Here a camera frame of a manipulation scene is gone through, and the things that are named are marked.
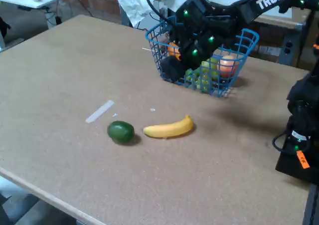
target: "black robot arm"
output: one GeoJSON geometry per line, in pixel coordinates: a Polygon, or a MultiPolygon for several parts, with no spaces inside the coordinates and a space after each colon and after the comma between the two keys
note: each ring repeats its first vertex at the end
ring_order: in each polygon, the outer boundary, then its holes
{"type": "MultiPolygon", "coordinates": [[[[161,62],[162,72],[177,81],[187,69],[198,68],[222,44],[232,44],[241,29],[275,6],[280,7],[280,12],[293,6],[318,10],[319,0],[240,0],[229,6],[208,0],[186,0],[175,14],[176,21],[182,24],[172,23],[155,10],[170,24],[169,38],[180,48],[179,60],[169,56],[161,62]]],[[[314,52],[319,55],[319,37],[314,52]]],[[[286,129],[273,139],[274,147],[281,152],[276,170],[319,185],[319,62],[311,73],[297,81],[287,99],[292,115],[286,129]],[[281,136],[285,142],[279,148],[276,140],[281,136]]]]}
{"type": "Polygon", "coordinates": [[[280,6],[286,12],[292,6],[309,8],[319,0],[240,0],[225,6],[208,0],[186,0],[176,11],[173,24],[150,7],[171,25],[170,40],[179,47],[178,59],[164,59],[161,68],[166,78],[177,81],[188,69],[196,69],[210,58],[222,44],[231,45],[236,35],[262,13],[280,6]]]}

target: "fruit basket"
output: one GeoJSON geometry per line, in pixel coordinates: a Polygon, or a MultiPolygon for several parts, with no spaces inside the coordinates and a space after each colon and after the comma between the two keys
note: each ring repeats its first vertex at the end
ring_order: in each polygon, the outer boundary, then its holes
{"type": "MultiPolygon", "coordinates": [[[[176,23],[175,16],[168,19],[176,23]]],[[[179,57],[178,47],[169,43],[170,29],[171,25],[163,21],[146,33],[146,39],[150,42],[160,76],[171,82],[170,79],[165,77],[160,67],[161,61],[167,56],[175,55],[177,58],[179,57]]],[[[230,47],[222,45],[214,51],[210,59],[203,61],[198,69],[187,70],[184,77],[175,83],[210,95],[225,96],[236,81],[248,55],[256,46],[258,40],[258,33],[243,29],[241,34],[236,36],[233,45],[230,47]]]]}

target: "avocado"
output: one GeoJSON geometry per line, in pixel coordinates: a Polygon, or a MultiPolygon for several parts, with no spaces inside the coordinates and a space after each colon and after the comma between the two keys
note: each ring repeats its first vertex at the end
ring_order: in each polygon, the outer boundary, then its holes
{"type": "Polygon", "coordinates": [[[108,126],[108,135],[115,143],[126,144],[134,136],[134,127],[124,121],[114,121],[108,126]]]}

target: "yellow banana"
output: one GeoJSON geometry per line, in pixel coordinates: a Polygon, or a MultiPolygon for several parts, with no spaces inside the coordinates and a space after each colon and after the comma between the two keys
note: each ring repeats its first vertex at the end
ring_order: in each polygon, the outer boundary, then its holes
{"type": "Polygon", "coordinates": [[[143,132],[153,138],[168,138],[189,132],[194,126],[194,122],[189,115],[181,121],[172,124],[161,124],[145,127],[143,132]]]}

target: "orange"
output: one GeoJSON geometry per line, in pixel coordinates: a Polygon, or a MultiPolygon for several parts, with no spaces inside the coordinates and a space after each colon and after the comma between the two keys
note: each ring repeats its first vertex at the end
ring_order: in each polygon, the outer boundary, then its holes
{"type": "Polygon", "coordinates": [[[172,46],[175,46],[175,47],[178,47],[176,44],[174,44],[173,42],[170,42],[169,43],[169,46],[167,46],[167,52],[168,52],[168,55],[175,55],[176,58],[179,60],[179,56],[180,56],[180,53],[178,52],[178,48],[174,48],[172,46]]]}

